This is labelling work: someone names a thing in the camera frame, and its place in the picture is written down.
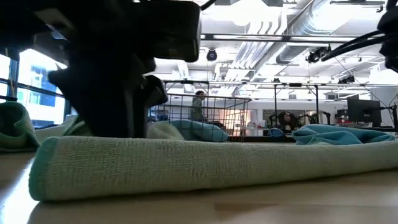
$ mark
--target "towel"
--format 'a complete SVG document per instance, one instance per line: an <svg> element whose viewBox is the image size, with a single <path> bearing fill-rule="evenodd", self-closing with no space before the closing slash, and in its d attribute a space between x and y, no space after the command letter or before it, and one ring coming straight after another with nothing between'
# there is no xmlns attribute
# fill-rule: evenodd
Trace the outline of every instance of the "towel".
<svg viewBox="0 0 398 224"><path fill-rule="evenodd" d="M20 103L0 104L0 152L35 151L39 142L29 114Z"/></svg>
<svg viewBox="0 0 398 224"><path fill-rule="evenodd" d="M77 118L65 130L64 136L92 136L92 133L83 120ZM226 142L228 134L221 128L190 120L158 121L148 124L147 137L151 139L174 139L188 141Z"/></svg>
<svg viewBox="0 0 398 224"><path fill-rule="evenodd" d="M171 125L175 126L185 140L208 142L226 142L228 140L228 134L221 128L212 124L190 120L160 122L170 123Z"/></svg>
<svg viewBox="0 0 398 224"><path fill-rule="evenodd" d="M59 201L272 184L398 167L398 142L350 146L69 136L36 153L29 192Z"/></svg>
<svg viewBox="0 0 398 224"><path fill-rule="evenodd" d="M309 124L292 133L296 144L350 145L393 141L394 136L380 131L345 128L322 124Z"/></svg>
<svg viewBox="0 0 398 224"><path fill-rule="evenodd" d="M48 137L68 135L67 131L75 125L77 119L77 115L67 115L66 120L62 124L49 128L36 129L35 132L38 142L42 143Z"/></svg>

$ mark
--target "ceiling pipe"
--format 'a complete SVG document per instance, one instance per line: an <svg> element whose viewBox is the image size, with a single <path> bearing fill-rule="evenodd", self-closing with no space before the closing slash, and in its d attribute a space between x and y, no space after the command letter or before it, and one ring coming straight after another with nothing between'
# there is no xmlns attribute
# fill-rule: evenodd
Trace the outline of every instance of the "ceiling pipe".
<svg viewBox="0 0 398 224"><path fill-rule="evenodd" d="M352 13L339 13L339 16L333 17L330 11L336 13L330 5L330 0L314 0L310 5L298 16L294 23L285 31L287 35L329 35L343 24L345 24L352 16ZM285 43L275 43L268 50L265 57L256 65L256 70L267 70L264 67L268 61L275 60L278 64L289 64L293 59L308 49L308 46L292 46Z"/></svg>
<svg viewBox="0 0 398 224"><path fill-rule="evenodd" d="M261 24L262 24L262 26L261 26L260 30L258 31L258 34L266 34L267 31L268 31L269 28L270 28L270 22L264 21L264 22L262 22ZM259 45L260 45L261 43L259 43L259 42L251 42L250 44L251 44L251 46L248 48L248 51L246 52L245 56L244 56L244 57L241 59L241 61L238 62L238 64L237 64L237 66L238 66L239 68L246 68L246 67L245 67L245 64L246 64L246 62L247 62L248 60L251 59L251 57L252 57L252 55L253 55L252 52L256 51L256 49L259 48Z"/></svg>
<svg viewBox="0 0 398 224"><path fill-rule="evenodd" d="M277 18L277 22L272 23L271 30L269 34L282 34L287 28L287 14L284 10L281 10L280 16ZM249 68L253 68L261 57L269 50L272 46L271 43L264 43L263 48L259 51L259 53L254 58L253 62L249 65Z"/></svg>
<svg viewBox="0 0 398 224"><path fill-rule="evenodd" d="M262 31L262 27L263 27L263 26L266 26L266 24L263 23L263 22L253 22L252 24L253 24L253 26L254 26L253 32L255 32L256 34L261 34L260 31ZM250 43L248 43L248 44L247 44L247 47L246 47L246 51L244 52L243 57L242 57L238 62L236 62L235 67L237 67L237 68L244 68L244 67L243 67L243 62L250 56L251 52L253 51L253 49L254 49L256 46L257 46L257 43L256 43L256 42L250 42Z"/></svg>
<svg viewBox="0 0 398 224"><path fill-rule="evenodd" d="M255 22L251 22L247 34L257 34L257 32L254 32L256 27L257 24L255 24ZM236 67L236 64L241 61L242 57L244 56L244 53L248 49L249 43L250 42L243 42L241 44L241 46L239 47L238 54L236 55L235 60L231 64L232 67Z"/></svg>

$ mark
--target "rolled towel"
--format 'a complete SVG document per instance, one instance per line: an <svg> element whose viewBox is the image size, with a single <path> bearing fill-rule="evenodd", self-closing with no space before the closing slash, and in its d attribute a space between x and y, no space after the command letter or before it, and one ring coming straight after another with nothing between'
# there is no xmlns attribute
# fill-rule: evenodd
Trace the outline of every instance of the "rolled towel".
<svg viewBox="0 0 398 224"><path fill-rule="evenodd" d="M272 184L398 167L398 142L296 146L49 138L29 192L40 201Z"/></svg>
<svg viewBox="0 0 398 224"><path fill-rule="evenodd" d="M26 108L17 102L0 104L0 152L35 151L39 142Z"/></svg>

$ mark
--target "wire mesh cage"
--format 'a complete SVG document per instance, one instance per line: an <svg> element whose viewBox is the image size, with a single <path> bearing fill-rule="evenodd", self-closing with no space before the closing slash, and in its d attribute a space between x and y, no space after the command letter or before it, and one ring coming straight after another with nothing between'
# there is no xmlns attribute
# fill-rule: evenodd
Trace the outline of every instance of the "wire mesh cage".
<svg viewBox="0 0 398 224"><path fill-rule="evenodd" d="M249 98L168 94L168 102L150 110L150 121L177 123L180 132L199 141L243 142Z"/></svg>

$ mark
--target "blue towel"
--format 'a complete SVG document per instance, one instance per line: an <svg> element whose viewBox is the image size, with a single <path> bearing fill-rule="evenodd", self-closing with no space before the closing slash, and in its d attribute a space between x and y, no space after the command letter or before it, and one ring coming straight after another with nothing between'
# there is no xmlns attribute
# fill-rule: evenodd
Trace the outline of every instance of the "blue towel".
<svg viewBox="0 0 398 224"><path fill-rule="evenodd" d="M380 131L344 128L322 124L309 124L292 133L299 145L332 144L350 145L381 141L393 141L394 136Z"/></svg>
<svg viewBox="0 0 398 224"><path fill-rule="evenodd" d="M284 137L285 133L283 131L281 131L280 129L278 129L278 128L271 128L268 131L268 135L267 136L268 137L273 137L273 138Z"/></svg>
<svg viewBox="0 0 398 224"><path fill-rule="evenodd" d="M228 134L212 124L190 120L169 122L180 131L185 140L206 142L226 142L228 140Z"/></svg>

